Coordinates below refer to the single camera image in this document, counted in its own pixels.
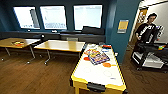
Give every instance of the person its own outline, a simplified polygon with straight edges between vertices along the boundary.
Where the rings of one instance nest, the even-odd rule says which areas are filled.
[[[153,21],[156,19],[155,13],[150,14],[147,17],[147,22],[141,24],[135,32],[137,42],[134,47],[134,51],[138,50],[138,43],[150,43],[152,35],[155,33],[156,25]]]

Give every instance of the wooden table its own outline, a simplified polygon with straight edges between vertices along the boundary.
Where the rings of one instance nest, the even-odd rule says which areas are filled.
[[[49,58],[44,63],[44,64],[47,64],[47,62],[50,60],[49,50],[78,52],[80,56],[80,52],[82,51],[84,44],[85,42],[48,40],[44,43],[41,43],[35,46],[34,48],[47,50]]]
[[[34,55],[32,47],[31,47],[31,44],[35,43],[35,42],[38,42],[38,41],[40,41],[40,39],[7,38],[7,39],[0,40],[0,47],[5,47],[8,55],[10,56],[10,52],[7,49],[8,47],[9,48],[24,48],[24,47],[29,46],[30,50],[31,50],[31,53],[33,55],[33,59],[35,59],[35,55]],[[23,42],[24,44],[20,45],[20,46],[16,46],[14,44],[15,42]]]
[[[88,45],[85,52],[88,49],[102,51],[98,45]],[[93,65],[90,61],[84,60],[88,55],[82,55],[70,80],[70,85],[75,87],[75,94],[79,94],[79,89],[103,94],[126,94],[126,85],[112,48],[104,53],[110,58],[106,63],[110,63],[111,67],[104,67],[103,63]]]

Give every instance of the dark clothing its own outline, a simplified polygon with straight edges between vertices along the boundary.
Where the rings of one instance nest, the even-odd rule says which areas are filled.
[[[155,24],[148,25],[147,23],[141,24],[135,33],[141,36],[141,42],[149,42],[151,34],[153,35],[156,29]]]

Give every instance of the wall sign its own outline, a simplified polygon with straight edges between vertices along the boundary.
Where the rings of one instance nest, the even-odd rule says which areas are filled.
[[[128,20],[120,20],[117,33],[126,33]]]

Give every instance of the black chair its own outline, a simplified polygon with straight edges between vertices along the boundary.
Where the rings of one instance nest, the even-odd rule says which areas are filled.
[[[40,39],[40,41],[32,44],[32,46],[34,47],[44,42],[44,35],[43,34],[34,35],[33,39]]]
[[[94,34],[94,35],[105,35],[103,28],[83,26],[82,34]]]

